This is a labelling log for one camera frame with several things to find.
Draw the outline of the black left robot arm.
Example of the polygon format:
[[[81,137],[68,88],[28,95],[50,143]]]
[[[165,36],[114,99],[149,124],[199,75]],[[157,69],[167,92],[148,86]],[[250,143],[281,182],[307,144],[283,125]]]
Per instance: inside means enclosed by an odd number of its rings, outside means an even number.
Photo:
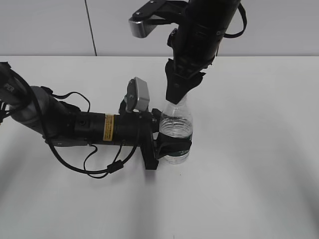
[[[160,111],[149,111],[147,83],[133,78],[116,115],[83,112],[50,88],[30,86],[7,62],[0,64],[0,117],[39,133],[52,152],[57,147],[118,145],[140,148],[147,170],[159,159],[189,150],[190,137],[160,133]]]

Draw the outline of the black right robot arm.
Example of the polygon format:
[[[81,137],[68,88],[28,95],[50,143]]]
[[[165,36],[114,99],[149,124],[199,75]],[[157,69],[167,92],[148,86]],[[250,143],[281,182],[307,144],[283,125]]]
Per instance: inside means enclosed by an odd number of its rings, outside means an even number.
[[[236,11],[242,15],[243,26],[247,17],[238,0],[191,0],[183,13],[183,22],[173,32],[168,45],[173,58],[165,66],[167,77],[166,99],[177,104],[193,88],[197,87],[212,64],[223,38],[236,38],[243,34],[227,34],[226,31]]]

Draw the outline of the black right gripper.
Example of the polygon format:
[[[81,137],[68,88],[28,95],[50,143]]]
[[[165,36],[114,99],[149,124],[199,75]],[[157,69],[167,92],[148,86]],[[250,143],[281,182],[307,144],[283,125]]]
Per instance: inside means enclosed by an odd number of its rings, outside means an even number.
[[[165,65],[166,100],[178,104],[203,80],[206,69],[214,60],[214,42],[169,42],[173,57]]]

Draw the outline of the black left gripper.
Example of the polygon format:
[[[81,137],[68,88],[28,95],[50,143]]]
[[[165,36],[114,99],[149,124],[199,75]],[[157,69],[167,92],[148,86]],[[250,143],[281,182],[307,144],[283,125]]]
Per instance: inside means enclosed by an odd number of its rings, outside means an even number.
[[[156,150],[153,134],[159,132],[162,112],[132,112],[116,115],[114,118],[113,142],[115,145],[132,146],[129,155],[122,160],[127,163],[137,148],[140,148],[146,170],[156,170],[158,159],[171,156],[180,157],[189,153],[191,135],[184,138],[171,137],[159,133]]]

